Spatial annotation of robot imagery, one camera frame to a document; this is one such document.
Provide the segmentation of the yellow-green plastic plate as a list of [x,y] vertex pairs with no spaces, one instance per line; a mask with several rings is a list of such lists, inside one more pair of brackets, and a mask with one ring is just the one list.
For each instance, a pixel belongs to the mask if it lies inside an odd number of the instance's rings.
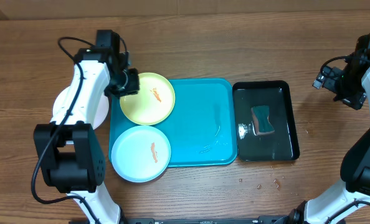
[[139,74],[139,79],[138,93],[120,98],[123,114],[139,125],[150,126],[164,121],[175,106],[172,84],[162,75],[151,72]]

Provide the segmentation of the white plastic plate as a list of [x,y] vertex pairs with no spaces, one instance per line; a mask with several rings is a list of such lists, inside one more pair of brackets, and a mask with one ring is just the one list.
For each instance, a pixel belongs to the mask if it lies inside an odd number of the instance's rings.
[[[58,95],[58,97],[54,101],[53,109],[52,109],[52,116],[55,116],[63,104],[66,94],[69,91],[69,87],[66,87],[63,91],[61,91]],[[107,114],[109,112],[109,100],[108,97],[105,95],[102,95],[98,104],[97,113],[95,115],[94,123],[93,123],[93,129],[96,130],[106,119]]]

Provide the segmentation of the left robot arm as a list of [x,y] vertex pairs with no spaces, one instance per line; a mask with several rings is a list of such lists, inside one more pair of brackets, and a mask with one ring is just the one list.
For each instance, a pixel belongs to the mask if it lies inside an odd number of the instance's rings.
[[31,179],[41,204],[74,200],[88,223],[127,223],[104,184],[105,156],[93,129],[103,96],[120,98],[140,90],[138,71],[129,67],[125,41],[112,30],[98,30],[96,42],[70,59],[74,75],[58,112],[33,133],[38,161]]

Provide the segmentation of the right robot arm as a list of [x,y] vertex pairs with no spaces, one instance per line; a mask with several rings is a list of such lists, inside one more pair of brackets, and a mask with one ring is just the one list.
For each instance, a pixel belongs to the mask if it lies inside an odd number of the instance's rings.
[[[370,33],[358,38],[353,53],[342,56],[343,69],[330,67],[332,59],[320,68],[313,86],[335,94],[334,100],[355,109],[369,103],[370,114]],[[278,223],[344,223],[344,219],[370,207],[370,128],[343,158],[340,179],[318,197],[302,202]]]

